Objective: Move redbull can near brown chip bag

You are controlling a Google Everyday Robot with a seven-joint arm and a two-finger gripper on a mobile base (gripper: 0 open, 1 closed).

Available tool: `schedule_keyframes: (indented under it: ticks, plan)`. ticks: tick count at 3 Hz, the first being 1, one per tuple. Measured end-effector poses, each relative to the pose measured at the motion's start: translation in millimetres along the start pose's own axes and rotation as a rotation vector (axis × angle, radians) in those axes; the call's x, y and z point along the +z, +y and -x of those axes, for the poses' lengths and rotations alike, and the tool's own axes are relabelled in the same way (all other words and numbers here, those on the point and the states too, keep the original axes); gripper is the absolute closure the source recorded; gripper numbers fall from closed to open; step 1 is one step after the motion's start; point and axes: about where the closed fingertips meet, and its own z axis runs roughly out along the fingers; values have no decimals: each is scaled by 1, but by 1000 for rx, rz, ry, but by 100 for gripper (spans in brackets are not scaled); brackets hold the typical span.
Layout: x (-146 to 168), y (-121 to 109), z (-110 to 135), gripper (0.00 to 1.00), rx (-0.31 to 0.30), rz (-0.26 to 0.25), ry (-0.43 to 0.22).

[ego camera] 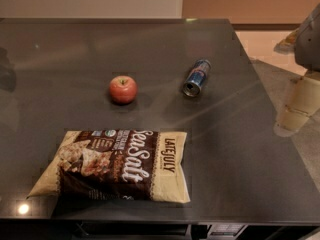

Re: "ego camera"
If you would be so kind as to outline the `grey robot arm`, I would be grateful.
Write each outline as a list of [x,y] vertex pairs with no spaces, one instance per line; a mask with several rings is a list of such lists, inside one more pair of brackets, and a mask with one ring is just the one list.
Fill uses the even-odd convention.
[[298,132],[320,109],[320,4],[298,28],[294,58],[306,73],[290,81],[277,114],[274,131],[281,137]]

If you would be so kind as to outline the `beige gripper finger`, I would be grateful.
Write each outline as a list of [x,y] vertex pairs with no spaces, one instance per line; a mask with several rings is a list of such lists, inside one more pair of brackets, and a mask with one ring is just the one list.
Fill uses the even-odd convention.
[[320,109],[320,72],[307,71],[290,80],[283,104],[277,113],[274,132],[280,137],[297,133]]

